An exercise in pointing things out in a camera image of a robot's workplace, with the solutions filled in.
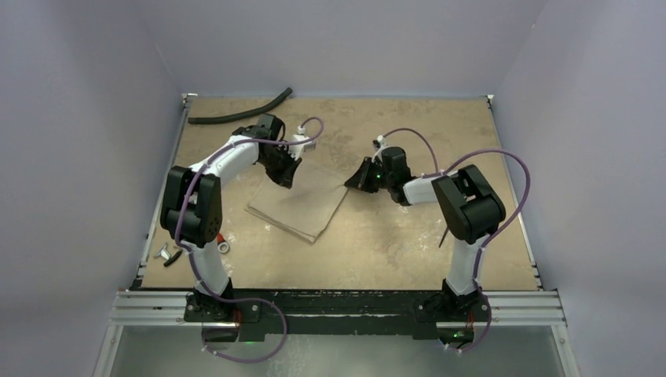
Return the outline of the red handled wrench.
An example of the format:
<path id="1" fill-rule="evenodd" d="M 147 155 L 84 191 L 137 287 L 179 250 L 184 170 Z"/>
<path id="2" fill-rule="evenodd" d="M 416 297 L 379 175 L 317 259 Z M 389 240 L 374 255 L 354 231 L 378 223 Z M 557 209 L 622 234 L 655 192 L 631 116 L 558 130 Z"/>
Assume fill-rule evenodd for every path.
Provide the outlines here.
<path id="1" fill-rule="evenodd" d="M 231 250 L 229 243 L 221 233 L 217 235 L 217 242 L 218 242 L 218 252 L 220 254 L 227 254 Z"/>

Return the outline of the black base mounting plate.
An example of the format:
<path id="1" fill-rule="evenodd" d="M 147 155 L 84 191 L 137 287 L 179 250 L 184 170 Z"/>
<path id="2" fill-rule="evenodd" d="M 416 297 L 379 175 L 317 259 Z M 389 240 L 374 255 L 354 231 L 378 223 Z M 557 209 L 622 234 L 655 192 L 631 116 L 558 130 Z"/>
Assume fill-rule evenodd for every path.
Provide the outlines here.
<path id="1" fill-rule="evenodd" d="M 240 313 L 229 320 L 187 321 L 206 328 L 227 327 L 241 342 L 266 335 L 400 335 L 445 343 L 474 341 L 486 325 L 490 305 L 480 295 L 462 315 L 419 315 L 416 302 L 440 290 L 288 290 L 234 288 Z M 185 297 L 185 311 L 190 291 Z"/>

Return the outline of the black foam tube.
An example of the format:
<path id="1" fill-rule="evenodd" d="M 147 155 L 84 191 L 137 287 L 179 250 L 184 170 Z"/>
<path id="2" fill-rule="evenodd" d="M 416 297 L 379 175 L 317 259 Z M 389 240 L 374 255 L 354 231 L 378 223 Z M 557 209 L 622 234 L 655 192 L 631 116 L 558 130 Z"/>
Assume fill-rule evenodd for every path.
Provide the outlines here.
<path id="1" fill-rule="evenodd" d="M 237 112 L 230 115 L 220 115 L 220 116 L 211 116 L 211 117 L 188 117 L 188 124 L 192 125 L 219 125 L 226 123 L 233 123 L 244 119 L 253 118 L 265 114 L 274 108 L 278 107 L 293 94 L 293 89 L 291 87 L 286 88 L 281 94 L 273 98 L 270 102 L 257 107 L 252 108 L 243 112 Z"/>

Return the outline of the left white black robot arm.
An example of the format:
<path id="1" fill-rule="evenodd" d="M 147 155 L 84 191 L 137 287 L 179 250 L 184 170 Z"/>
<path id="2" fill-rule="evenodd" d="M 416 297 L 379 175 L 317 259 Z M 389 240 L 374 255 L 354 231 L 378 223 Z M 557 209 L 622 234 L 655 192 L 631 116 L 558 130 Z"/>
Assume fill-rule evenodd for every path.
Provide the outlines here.
<path id="1" fill-rule="evenodd" d="M 221 261 L 218 234 L 224 222 L 222 189 L 248 167 L 260 164 L 270 180 L 284 188 L 293 185 L 305 148 L 315 140 L 301 125 L 290 139 L 284 121 L 261 115 L 252 126 L 234 130 L 215 152 L 188 167 L 171 167 L 167 177 L 159 224 L 186 253 L 194 288 L 185 311 L 187 321 L 229 320 L 240 313 L 230 276 Z"/>

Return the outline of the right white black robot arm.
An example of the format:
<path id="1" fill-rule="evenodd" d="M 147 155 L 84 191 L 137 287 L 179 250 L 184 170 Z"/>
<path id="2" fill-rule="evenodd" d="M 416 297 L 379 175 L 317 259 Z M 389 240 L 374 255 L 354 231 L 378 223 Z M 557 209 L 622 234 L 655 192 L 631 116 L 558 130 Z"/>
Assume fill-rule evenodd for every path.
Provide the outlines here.
<path id="1" fill-rule="evenodd" d="M 453 238 L 452 261 L 442 289 L 417 301 L 419 315 L 445 315 L 458 320 L 479 299 L 480 269 L 485 245 L 506 217 L 502 200 L 475 165 L 452 174 L 420 178 L 412 174 L 404 149 L 394 146 L 366 157 L 345 183 L 366 193 L 385 190 L 395 203 L 409 207 L 436 203 L 445 221 L 445 235 Z"/>

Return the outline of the beige cloth napkin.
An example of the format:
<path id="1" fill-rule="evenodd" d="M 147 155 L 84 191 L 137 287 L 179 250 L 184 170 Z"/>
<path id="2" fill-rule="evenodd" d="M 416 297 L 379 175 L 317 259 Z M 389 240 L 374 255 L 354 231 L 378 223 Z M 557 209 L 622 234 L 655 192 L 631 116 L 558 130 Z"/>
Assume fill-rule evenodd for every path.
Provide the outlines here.
<path id="1" fill-rule="evenodd" d="M 254 216 L 315 243 L 327 228 L 347 188 L 339 172 L 314 162 L 303 162 L 295 172 L 291 188 L 264 178 L 246 211 Z"/>

